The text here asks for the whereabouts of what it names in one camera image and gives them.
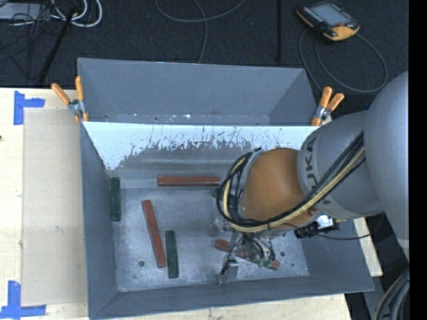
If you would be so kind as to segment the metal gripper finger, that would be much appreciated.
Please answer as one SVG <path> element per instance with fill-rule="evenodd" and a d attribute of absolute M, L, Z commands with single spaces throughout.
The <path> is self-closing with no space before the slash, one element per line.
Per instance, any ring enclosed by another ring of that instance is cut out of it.
<path fill-rule="evenodd" d="M 219 284 L 228 284 L 236 281 L 239 263 L 237 261 L 227 261 L 218 274 Z"/>
<path fill-rule="evenodd" d="M 209 224 L 209 236 L 219 236 L 220 233 L 230 230 L 229 223 L 224 219 L 214 219 Z"/>

